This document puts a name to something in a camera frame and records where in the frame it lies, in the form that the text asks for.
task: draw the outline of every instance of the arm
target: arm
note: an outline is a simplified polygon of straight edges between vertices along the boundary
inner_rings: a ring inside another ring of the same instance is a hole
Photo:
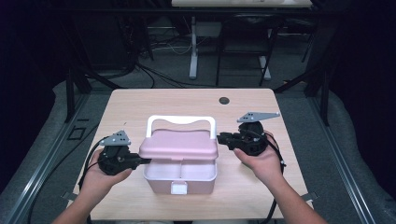
[[[271,137],[269,140],[276,146]],[[257,157],[235,149],[236,157],[271,191],[287,223],[326,223],[289,185],[280,171],[279,158],[271,147]]]
[[[106,175],[96,164],[102,150],[92,155],[91,167],[85,175],[82,189],[70,206],[68,206],[52,223],[85,223],[91,210],[105,198],[111,187],[126,179],[132,169],[124,170],[117,175]]]

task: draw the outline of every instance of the black controller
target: black controller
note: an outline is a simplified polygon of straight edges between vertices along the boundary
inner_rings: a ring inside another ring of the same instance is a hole
[[[228,149],[240,148],[249,156],[258,156],[268,146],[267,136],[259,121],[239,125],[239,133],[220,133],[218,142]]]
[[[129,152],[131,141],[124,131],[119,131],[101,142],[105,149],[100,153],[98,164],[107,175],[116,175],[126,169],[135,170],[140,164],[148,164],[151,159],[143,159],[137,153]]]

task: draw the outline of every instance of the box latch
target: box latch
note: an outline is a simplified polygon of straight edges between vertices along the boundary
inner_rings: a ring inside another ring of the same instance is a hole
[[[188,184],[186,181],[173,181],[171,194],[187,194]]]

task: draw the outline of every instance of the black circle sticker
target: black circle sticker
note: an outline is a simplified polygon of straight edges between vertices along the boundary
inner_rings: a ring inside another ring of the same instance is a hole
[[[219,102],[220,102],[222,105],[227,105],[228,103],[230,103],[230,99],[228,99],[227,97],[221,97],[221,98],[219,99]]]

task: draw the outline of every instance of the white box base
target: white box base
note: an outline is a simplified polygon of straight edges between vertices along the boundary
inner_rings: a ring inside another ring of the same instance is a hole
[[[208,194],[218,174],[215,161],[171,161],[153,159],[144,177],[155,193]]]

